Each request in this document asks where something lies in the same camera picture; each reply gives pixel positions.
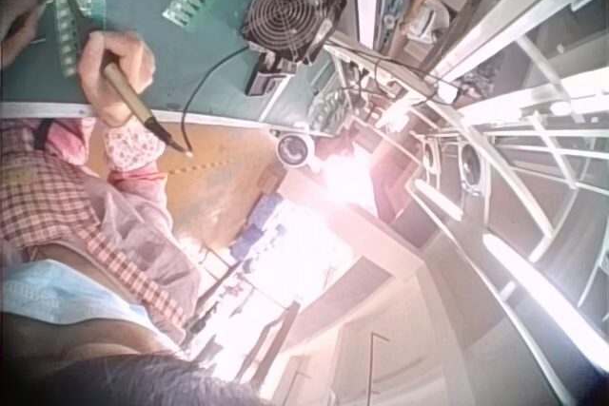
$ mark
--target floor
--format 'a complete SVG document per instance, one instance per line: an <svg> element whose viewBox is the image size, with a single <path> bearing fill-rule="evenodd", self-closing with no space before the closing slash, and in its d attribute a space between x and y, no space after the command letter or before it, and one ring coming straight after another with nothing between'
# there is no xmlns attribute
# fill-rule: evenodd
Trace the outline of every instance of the floor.
<svg viewBox="0 0 609 406"><path fill-rule="evenodd" d="M179 125L167 130L181 143ZM168 174L167 207L174 220L173 233L185 251L200 259L206 248L227 262L227 248L239 234L253 204L260 197L258 181L276 164L275 141L266 131L223 126L188 126L195 156L189 159L171 149L159 159ZM105 175L100 131L91 137L89 167ZM207 255L203 267L213 283L226 265Z"/></svg>

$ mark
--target plaid shirt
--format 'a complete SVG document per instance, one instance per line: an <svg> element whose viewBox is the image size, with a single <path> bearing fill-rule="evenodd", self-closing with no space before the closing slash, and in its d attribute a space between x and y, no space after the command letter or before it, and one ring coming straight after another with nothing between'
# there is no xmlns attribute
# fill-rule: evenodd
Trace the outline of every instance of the plaid shirt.
<svg viewBox="0 0 609 406"><path fill-rule="evenodd" d="M151 314L182 328L182 307L147 277L99 229L84 172L52 151L34 149L33 128L20 121L2 121L0 235L18 249L77 237L93 258L139 300Z"/></svg>

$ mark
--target person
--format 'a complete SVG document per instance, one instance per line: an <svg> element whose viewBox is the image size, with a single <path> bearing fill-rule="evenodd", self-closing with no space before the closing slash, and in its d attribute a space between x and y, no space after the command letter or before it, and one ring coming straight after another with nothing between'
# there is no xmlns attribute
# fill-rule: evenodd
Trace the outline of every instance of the person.
<svg viewBox="0 0 609 406"><path fill-rule="evenodd" d="M0 0L4 70L45 5ZM101 120L108 179L87 169L94 119L2 119L3 404L260 405L180 356L200 275L171 235L164 145L100 76L118 56L133 87L154 56L134 32L93 32L78 67Z"/></svg>

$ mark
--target blue face mask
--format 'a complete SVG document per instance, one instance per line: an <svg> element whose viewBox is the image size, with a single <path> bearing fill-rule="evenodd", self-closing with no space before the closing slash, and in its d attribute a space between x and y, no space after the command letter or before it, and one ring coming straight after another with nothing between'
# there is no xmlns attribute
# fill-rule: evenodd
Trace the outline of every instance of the blue face mask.
<svg viewBox="0 0 609 406"><path fill-rule="evenodd" d="M152 330L167 348L177 348L152 324L144 307L127 303L59 261L34 261L4 268L2 312L57 325L90 319L125 320Z"/></svg>

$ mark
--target hair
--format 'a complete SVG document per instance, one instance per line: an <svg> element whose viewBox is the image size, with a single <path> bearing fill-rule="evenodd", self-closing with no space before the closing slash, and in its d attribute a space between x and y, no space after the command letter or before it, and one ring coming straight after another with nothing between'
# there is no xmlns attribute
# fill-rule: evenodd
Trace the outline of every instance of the hair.
<svg viewBox="0 0 609 406"><path fill-rule="evenodd" d="M197 363L157 355L75 362L35 385L13 384L11 393L20 405L266 405L245 385L208 377Z"/></svg>

